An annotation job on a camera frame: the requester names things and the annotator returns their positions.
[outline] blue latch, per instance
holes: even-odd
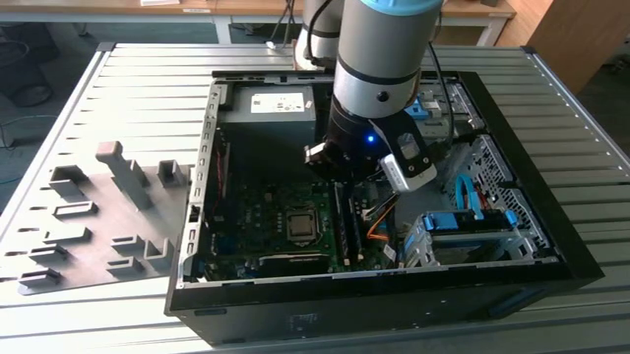
[[[430,113],[422,107],[421,100],[418,98],[416,98],[414,104],[405,108],[405,111],[414,119],[425,120],[430,118]]]
[[[456,215],[452,212],[436,212],[432,214],[432,218],[436,230],[457,230],[460,228]]]
[[[509,219],[512,227],[517,227],[520,225],[520,217],[513,210],[506,210],[505,217]]]
[[[424,217],[422,221],[425,222],[426,231],[432,231],[433,229],[436,229],[434,221],[432,220],[430,216]]]

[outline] gray fixture block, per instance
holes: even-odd
[[[49,232],[43,236],[43,242],[51,243],[75,243],[78,241],[87,241],[93,236],[90,229],[77,223],[66,224],[59,230]]]
[[[99,211],[94,201],[82,201],[79,203],[69,203],[55,207],[53,215],[58,219],[73,218],[75,216],[94,215]]]
[[[38,263],[57,262],[69,257],[69,251],[58,244],[37,247],[29,252],[29,258]]]
[[[145,248],[145,240],[141,236],[123,236],[111,239],[111,248],[118,253],[134,252]]]
[[[145,246],[145,259],[151,263],[154,269],[171,267],[174,259],[174,245],[169,239],[163,241],[162,251],[157,248],[154,242],[149,241]]]
[[[131,277],[139,275],[143,270],[145,267],[134,256],[107,262],[107,271],[115,277]]]
[[[23,273],[21,275],[21,279],[18,279],[18,282],[29,288],[37,288],[41,286],[58,285],[59,280],[62,280],[61,273],[50,268],[46,268],[39,271]]]
[[[131,173],[137,176],[138,181],[141,181],[142,186],[147,187],[149,186],[147,175],[145,174],[145,171],[142,170],[142,167],[138,164],[137,160],[129,160],[127,164],[130,164]]]
[[[89,180],[87,175],[79,166],[59,166],[53,170],[49,186],[58,192],[62,198],[83,195],[79,189],[79,182]]]
[[[127,161],[122,157],[121,142],[102,142],[97,151],[97,160],[110,167],[115,175],[117,185],[130,196],[137,208],[141,210],[150,208],[153,202],[137,174],[134,174]]]
[[[158,177],[165,188],[181,187],[186,185],[186,177],[175,160],[159,162]]]

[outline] white label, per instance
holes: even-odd
[[[396,262],[396,251],[394,251],[394,248],[390,247],[390,245],[385,245],[384,247],[384,253],[385,255],[388,256],[388,258]]]
[[[210,13],[210,9],[183,9],[185,13]]]
[[[256,94],[253,96],[253,113],[292,113],[305,111],[305,95]]]
[[[436,101],[424,102],[422,105],[425,106],[425,109],[441,109],[441,105]]]

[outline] floor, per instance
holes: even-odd
[[[101,42],[126,43],[217,43],[217,31],[211,24],[90,24],[86,37],[79,37],[71,24],[50,24],[50,31],[59,46],[63,60],[42,65],[43,72],[54,87],[51,100],[33,108],[15,108],[0,96],[0,123],[17,117],[53,115],[23,119],[6,126],[6,131],[17,139],[17,149],[0,149],[0,212],[5,210],[42,141],[55,123],[55,116],[63,109],[85,68]],[[274,26],[266,26],[257,35],[246,35],[243,29],[233,29],[235,43],[264,43]],[[292,36],[300,28],[292,29]],[[282,41],[285,27],[281,27],[276,41]],[[579,95],[588,110],[611,132],[627,153],[630,153],[630,69],[613,75],[604,69]]]

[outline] aluminum extrusion table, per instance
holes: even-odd
[[[0,236],[39,197],[50,166],[81,158],[77,129],[109,120],[143,166],[193,164],[213,70],[292,69],[292,50],[258,45],[118,44],[98,51],[0,219]],[[607,278],[497,322],[241,344],[260,353],[337,347],[341,353],[558,353],[630,348],[630,164],[537,55],[521,49],[440,47],[444,70],[477,71],[599,260]],[[429,58],[424,67],[432,69]],[[30,353],[181,353],[210,350],[163,315],[167,278],[39,296],[0,282],[0,347]]]

